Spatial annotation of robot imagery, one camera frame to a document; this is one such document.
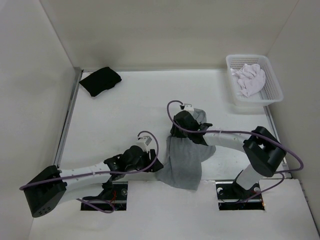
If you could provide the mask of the grey tank top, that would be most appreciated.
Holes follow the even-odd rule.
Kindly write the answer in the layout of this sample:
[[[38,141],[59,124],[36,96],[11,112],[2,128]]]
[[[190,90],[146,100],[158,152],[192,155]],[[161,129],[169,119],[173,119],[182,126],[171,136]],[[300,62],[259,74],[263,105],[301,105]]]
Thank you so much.
[[[196,144],[185,136],[176,137],[174,128],[166,139],[164,167],[155,177],[171,187],[196,191],[202,179],[202,162],[214,155],[216,147]]]

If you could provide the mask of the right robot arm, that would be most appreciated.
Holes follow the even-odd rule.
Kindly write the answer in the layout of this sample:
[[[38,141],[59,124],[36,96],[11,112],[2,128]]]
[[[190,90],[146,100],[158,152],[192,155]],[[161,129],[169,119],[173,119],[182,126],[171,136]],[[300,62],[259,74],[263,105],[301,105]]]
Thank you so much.
[[[211,123],[198,123],[189,111],[182,110],[173,117],[170,133],[194,144],[219,146],[246,154],[249,165],[234,179],[231,190],[238,198],[245,197],[250,189],[264,177],[272,177],[287,151],[264,127],[258,126],[245,138],[241,133],[213,131]]]

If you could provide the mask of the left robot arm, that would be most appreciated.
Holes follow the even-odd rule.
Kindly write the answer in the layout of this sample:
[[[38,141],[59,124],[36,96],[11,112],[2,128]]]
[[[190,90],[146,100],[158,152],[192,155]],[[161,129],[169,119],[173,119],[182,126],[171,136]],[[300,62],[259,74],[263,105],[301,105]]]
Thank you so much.
[[[81,202],[81,210],[113,213],[126,209],[128,188],[114,182],[126,175],[155,173],[163,168],[155,149],[143,150],[137,145],[101,163],[76,169],[59,169],[50,165],[22,186],[33,218],[43,217],[59,204],[70,200]]]

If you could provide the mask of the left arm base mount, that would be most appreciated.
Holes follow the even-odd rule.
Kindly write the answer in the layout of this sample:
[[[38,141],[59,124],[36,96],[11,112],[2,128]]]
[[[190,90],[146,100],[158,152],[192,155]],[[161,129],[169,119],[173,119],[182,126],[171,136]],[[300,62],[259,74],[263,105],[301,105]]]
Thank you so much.
[[[128,182],[108,182],[102,185],[103,190],[96,196],[81,199],[81,211],[115,211],[127,210]]]

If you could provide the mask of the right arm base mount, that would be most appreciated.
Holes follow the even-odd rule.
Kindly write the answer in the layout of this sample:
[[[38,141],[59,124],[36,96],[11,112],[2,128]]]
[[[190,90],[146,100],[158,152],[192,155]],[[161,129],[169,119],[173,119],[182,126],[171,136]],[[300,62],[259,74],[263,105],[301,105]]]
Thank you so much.
[[[237,187],[231,181],[217,181],[215,187],[220,211],[265,210],[262,196],[254,196],[261,190],[259,183],[255,183],[249,190]]]

